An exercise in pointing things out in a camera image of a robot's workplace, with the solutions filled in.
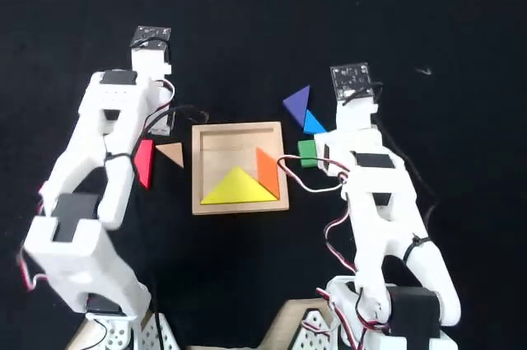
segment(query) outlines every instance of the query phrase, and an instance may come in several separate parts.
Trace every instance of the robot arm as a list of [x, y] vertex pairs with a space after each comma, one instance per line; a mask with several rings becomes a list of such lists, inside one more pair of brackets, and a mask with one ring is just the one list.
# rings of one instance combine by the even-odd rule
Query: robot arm
[[[152, 33], [155, 38], [149, 39]], [[173, 97], [157, 81], [170, 73], [165, 63], [169, 36], [170, 29], [139, 26], [132, 45], [133, 70], [93, 74], [68, 146], [40, 189], [43, 214], [33, 219], [23, 245], [73, 311], [131, 326], [136, 331], [134, 348], [139, 348], [140, 322], [151, 296], [117, 255], [107, 231], [119, 229], [128, 204], [134, 173], [126, 156], [133, 153], [149, 115]], [[165, 132], [163, 126], [169, 127], [154, 128]], [[117, 154], [126, 156], [107, 160]], [[76, 193], [100, 166], [107, 176], [104, 193]]]
[[[412, 324], [415, 318], [403, 314], [402, 310], [408, 305], [422, 313], [418, 316], [422, 320], [431, 316], [429, 325], [432, 328], [437, 325], [435, 333], [426, 333], [431, 335], [429, 341], [426, 338], [425, 345], [419, 348], [455, 349], [457, 346], [439, 331], [439, 325], [458, 323], [459, 298], [441, 252], [428, 238], [403, 159], [382, 145], [380, 132], [371, 124], [371, 114], [376, 113], [377, 104], [367, 65], [359, 63], [352, 68], [352, 77], [343, 76], [350, 68], [332, 68], [338, 100], [337, 129], [315, 135], [317, 156], [338, 161], [349, 169], [341, 196], [347, 201], [357, 247], [355, 276], [337, 277], [328, 283], [330, 305], [343, 311], [355, 338], [360, 338], [365, 328], [356, 310], [361, 311], [365, 320], [384, 327], [367, 330], [361, 345], [368, 350], [416, 348], [416, 341], [422, 338], [414, 338], [418, 334], [404, 327]], [[361, 82], [366, 86], [350, 87]], [[319, 168], [330, 176], [342, 171], [324, 161], [319, 161]], [[381, 269], [386, 255], [403, 260], [423, 288], [387, 285]]]

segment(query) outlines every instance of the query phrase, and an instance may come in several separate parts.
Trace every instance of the green square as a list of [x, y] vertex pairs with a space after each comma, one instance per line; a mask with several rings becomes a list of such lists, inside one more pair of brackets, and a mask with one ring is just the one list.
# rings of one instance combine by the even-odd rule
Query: green square
[[[315, 140], [301, 140], [298, 142], [298, 153], [302, 158], [316, 158]], [[302, 167], [317, 166], [315, 159], [301, 159]]]

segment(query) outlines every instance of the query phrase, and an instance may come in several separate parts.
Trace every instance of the black tablecloth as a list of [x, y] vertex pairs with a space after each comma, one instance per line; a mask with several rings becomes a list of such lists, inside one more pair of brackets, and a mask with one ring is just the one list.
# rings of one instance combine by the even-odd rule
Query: black tablecloth
[[[369, 62], [372, 77], [385, 85], [385, 127], [440, 200], [431, 237], [463, 308], [460, 324], [447, 332], [460, 348], [519, 348], [526, 4], [0, 0], [2, 347], [63, 348], [82, 320], [45, 283], [25, 293], [15, 253], [90, 75], [129, 68], [136, 26], [154, 25], [172, 28], [170, 80], [180, 103], [205, 109], [215, 123], [279, 120], [292, 153], [305, 136], [282, 99], [311, 85], [310, 108], [331, 129], [329, 67]], [[146, 206], [161, 311], [184, 343], [256, 346], [285, 300], [313, 297], [315, 287], [345, 273], [322, 236], [343, 201], [290, 182], [288, 212], [193, 217], [187, 122], [178, 123], [174, 138], [184, 141], [185, 170], [158, 156]], [[332, 184], [317, 170], [301, 175], [310, 184]], [[416, 188], [424, 211], [434, 198], [417, 182]], [[130, 203], [112, 238], [148, 282], [134, 218]], [[351, 255], [350, 238], [348, 227], [333, 241]], [[387, 264], [386, 279], [413, 281], [400, 264]]]

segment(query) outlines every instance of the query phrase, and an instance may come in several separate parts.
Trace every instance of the wooden frame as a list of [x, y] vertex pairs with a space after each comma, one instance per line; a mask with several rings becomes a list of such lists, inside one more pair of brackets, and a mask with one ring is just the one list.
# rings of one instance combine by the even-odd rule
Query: wooden frame
[[287, 210], [289, 193], [286, 174], [278, 169], [280, 199], [272, 202], [201, 204], [234, 167], [257, 177], [256, 147], [272, 158], [283, 155], [282, 125], [279, 122], [196, 125], [192, 127], [192, 213], [227, 214]]

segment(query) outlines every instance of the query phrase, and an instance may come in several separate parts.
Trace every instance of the yellow triangle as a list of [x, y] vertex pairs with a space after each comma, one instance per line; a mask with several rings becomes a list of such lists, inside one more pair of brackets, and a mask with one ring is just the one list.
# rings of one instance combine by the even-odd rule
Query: yellow triangle
[[258, 181], [235, 166], [201, 204], [271, 202], [277, 200]]

